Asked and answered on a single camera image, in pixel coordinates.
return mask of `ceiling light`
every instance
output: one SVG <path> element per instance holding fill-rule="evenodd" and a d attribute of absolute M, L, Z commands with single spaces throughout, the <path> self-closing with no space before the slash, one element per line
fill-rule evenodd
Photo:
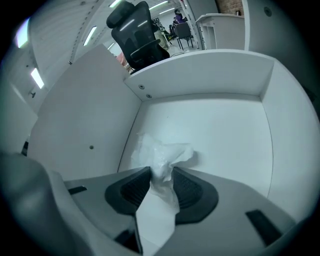
<path fill-rule="evenodd" d="M 168 3 L 168 1 L 163 1 L 163 2 L 161 2 L 161 3 L 158 3 L 158 4 L 156 4 L 155 6 L 152 6 L 151 8 L 149 8 L 149 10 L 152 10 L 153 8 L 156 8 L 156 7 L 158 7 L 158 6 L 160 6 L 160 5 L 163 5 L 163 4 L 166 4 L 166 3 Z"/>
<path fill-rule="evenodd" d="M 115 43 L 113 42 L 109 47 L 108 47 L 108 50 L 114 45 Z"/>
<path fill-rule="evenodd" d="M 148 21 L 145 20 L 144 22 L 142 22 L 140 25 L 138 25 L 138 27 L 141 27 L 143 24 L 147 23 Z"/>
<path fill-rule="evenodd" d="M 33 77 L 34 81 L 36 82 L 36 84 L 39 86 L 39 88 L 41 89 L 44 86 L 44 82 L 42 81 L 38 70 L 35 68 L 32 72 L 31 72 L 31 76 Z"/>
<path fill-rule="evenodd" d="M 174 8 L 171 8 L 171 9 L 169 9 L 169 10 L 165 10 L 165 11 L 163 11 L 163 12 L 160 12 L 159 14 L 164 14 L 164 13 L 166 13 L 166 12 L 169 12 L 169 11 L 172 11 Z"/>
<path fill-rule="evenodd" d="M 97 29 L 97 26 L 94 26 L 93 28 L 91 28 L 90 33 L 88 34 L 88 37 L 86 38 L 83 46 L 86 46 L 89 43 L 90 38 L 92 37 L 92 35 L 94 34 L 95 30 Z"/>
<path fill-rule="evenodd" d="M 125 24 L 121 29 L 120 29 L 120 31 L 122 31 L 122 30 L 124 30 L 126 27 L 128 27 L 132 22 L 134 22 L 135 20 L 134 19 L 132 19 L 132 20 L 130 20 L 127 24 Z"/>
<path fill-rule="evenodd" d="M 109 5 L 110 8 L 115 7 L 117 4 L 119 4 L 121 0 L 115 0 L 112 4 Z"/>
<path fill-rule="evenodd" d="M 28 23 L 29 19 L 26 19 L 21 27 L 19 27 L 16 33 L 16 45 L 21 48 L 28 41 Z"/>

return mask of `chair headrest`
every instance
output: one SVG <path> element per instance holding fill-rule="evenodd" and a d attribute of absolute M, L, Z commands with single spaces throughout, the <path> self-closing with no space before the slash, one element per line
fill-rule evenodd
<path fill-rule="evenodd" d="M 106 25 L 110 29 L 114 29 L 120 26 L 126 20 L 126 18 L 130 14 L 132 14 L 134 8 L 134 4 L 127 1 L 121 1 L 115 8 L 115 10 L 106 19 Z"/>

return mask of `screw hole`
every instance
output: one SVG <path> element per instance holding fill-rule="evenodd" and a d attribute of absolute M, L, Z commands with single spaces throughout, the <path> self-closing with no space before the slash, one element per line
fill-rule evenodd
<path fill-rule="evenodd" d="M 267 15 L 268 17 L 272 16 L 272 11 L 270 10 L 270 8 L 265 6 L 263 10 L 264 10 L 265 15 Z"/>

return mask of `chair armrest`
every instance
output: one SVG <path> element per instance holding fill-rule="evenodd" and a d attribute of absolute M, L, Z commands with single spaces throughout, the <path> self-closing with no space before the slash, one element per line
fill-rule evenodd
<path fill-rule="evenodd" d="M 144 46 L 140 47 L 138 50 L 134 51 L 133 53 L 131 53 L 130 56 L 134 61 L 137 61 L 141 59 L 141 56 L 147 53 L 150 48 L 155 47 L 159 43 L 160 43 L 160 39 L 153 40 L 145 44 Z"/>

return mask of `brick wall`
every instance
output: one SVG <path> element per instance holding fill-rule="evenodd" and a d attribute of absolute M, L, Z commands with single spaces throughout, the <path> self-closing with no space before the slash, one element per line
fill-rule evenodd
<path fill-rule="evenodd" d="M 244 16 L 244 7 L 242 0 L 215 0 L 216 5 L 221 14 L 236 14 L 236 11 L 240 11 L 240 15 Z"/>

